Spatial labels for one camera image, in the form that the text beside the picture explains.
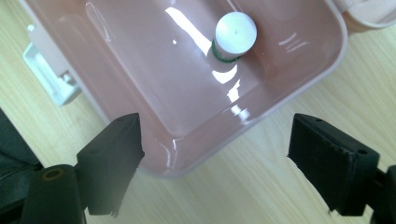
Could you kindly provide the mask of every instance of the tabletop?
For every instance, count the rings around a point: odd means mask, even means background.
[[[29,17],[0,0],[0,106],[44,166],[76,164],[105,124],[81,94],[57,106],[22,60]],[[192,172],[160,179],[138,170],[117,218],[88,223],[369,223],[329,213],[287,158],[293,115],[327,120],[396,164],[396,27],[353,35],[338,68]]]

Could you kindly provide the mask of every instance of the pink plastic object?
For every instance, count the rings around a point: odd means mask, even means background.
[[[347,45],[326,0],[22,3],[105,121],[140,113],[141,164],[158,176],[186,174],[328,75]],[[241,59],[221,63],[210,48],[230,11],[247,13],[258,37]]]

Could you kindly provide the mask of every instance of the small cylindrical container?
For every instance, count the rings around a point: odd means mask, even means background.
[[[216,26],[212,52],[220,61],[232,63],[251,49],[256,37],[256,25],[247,14],[230,12]]]

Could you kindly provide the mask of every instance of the plastic container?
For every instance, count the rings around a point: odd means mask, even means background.
[[[35,22],[32,42],[106,122],[140,113],[141,165],[157,176],[186,174],[330,74],[346,51],[343,15],[352,12],[331,0],[21,2]],[[257,40],[222,63],[210,48],[232,11],[254,20]]]

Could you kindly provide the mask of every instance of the light wood surface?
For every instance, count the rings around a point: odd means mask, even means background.
[[[30,20],[0,0],[0,106],[45,166],[74,165],[105,126],[84,95],[57,107],[22,61]],[[294,113],[329,121],[396,164],[396,27],[353,35],[331,75],[178,179],[137,172],[120,215],[88,223],[369,223],[329,213],[286,155]]]

